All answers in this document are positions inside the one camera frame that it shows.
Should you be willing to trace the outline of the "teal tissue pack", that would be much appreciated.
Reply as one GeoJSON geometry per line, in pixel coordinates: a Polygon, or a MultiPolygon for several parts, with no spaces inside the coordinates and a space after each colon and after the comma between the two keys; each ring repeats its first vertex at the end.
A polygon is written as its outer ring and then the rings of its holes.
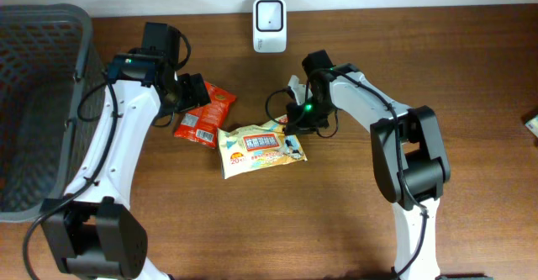
{"type": "Polygon", "coordinates": [[[528,118],[525,120],[525,127],[531,132],[535,137],[538,137],[538,116],[528,118]]]}

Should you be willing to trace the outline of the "red candy bag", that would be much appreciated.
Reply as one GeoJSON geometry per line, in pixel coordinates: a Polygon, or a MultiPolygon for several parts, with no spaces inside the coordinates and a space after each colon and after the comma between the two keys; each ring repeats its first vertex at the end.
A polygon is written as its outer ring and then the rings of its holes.
{"type": "Polygon", "coordinates": [[[218,129],[224,123],[236,96],[209,82],[205,82],[205,87],[211,102],[186,112],[173,136],[215,148],[218,129]]]}

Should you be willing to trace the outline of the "grey plastic mesh basket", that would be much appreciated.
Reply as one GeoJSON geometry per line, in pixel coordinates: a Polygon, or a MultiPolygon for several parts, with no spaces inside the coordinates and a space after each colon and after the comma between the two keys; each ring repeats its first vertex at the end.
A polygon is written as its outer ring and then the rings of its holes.
{"type": "Polygon", "coordinates": [[[96,123],[82,97],[103,82],[92,21],[70,4],[1,8],[1,221],[35,219],[81,166],[96,123]]]}

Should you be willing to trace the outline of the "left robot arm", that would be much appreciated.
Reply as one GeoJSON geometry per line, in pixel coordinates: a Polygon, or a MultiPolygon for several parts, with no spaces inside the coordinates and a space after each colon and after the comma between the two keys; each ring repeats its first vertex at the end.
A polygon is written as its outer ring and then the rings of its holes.
{"type": "Polygon", "coordinates": [[[162,118],[211,102],[200,74],[180,74],[187,37],[145,24],[142,44],[117,54],[103,73],[102,112],[82,164],[62,197],[47,198],[30,226],[44,232],[60,272],[80,279],[168,279],[148,257],[148,235],[130,213],[145,136],[162,118]]]}

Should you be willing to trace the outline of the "white barcode scanner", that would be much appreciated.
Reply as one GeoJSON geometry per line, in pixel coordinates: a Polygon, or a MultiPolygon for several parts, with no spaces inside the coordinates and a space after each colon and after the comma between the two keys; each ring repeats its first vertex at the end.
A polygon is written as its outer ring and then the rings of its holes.
{"type": "Polygon", "coordinates": [[[284,0],[255,0],[252,4],[252,43],[257,53],[287,49],[287,4],[284,0]]]}

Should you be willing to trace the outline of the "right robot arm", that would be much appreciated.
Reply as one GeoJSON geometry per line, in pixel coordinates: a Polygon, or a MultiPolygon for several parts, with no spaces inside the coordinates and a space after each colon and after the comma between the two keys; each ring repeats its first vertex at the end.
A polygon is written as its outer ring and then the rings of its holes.
{"type": "Polygon", "coordinates": [[[348,113],[370,135],[373,174],[392,205],[397,250],[393,279],[438,279],[435,217],[451,176],[435,112],[411,108],[374,87],[351,63],[336,65],[325,50],[302,61],[304,84],[292,77],[286,135],[318,134],[328,117],[348,113]]]}

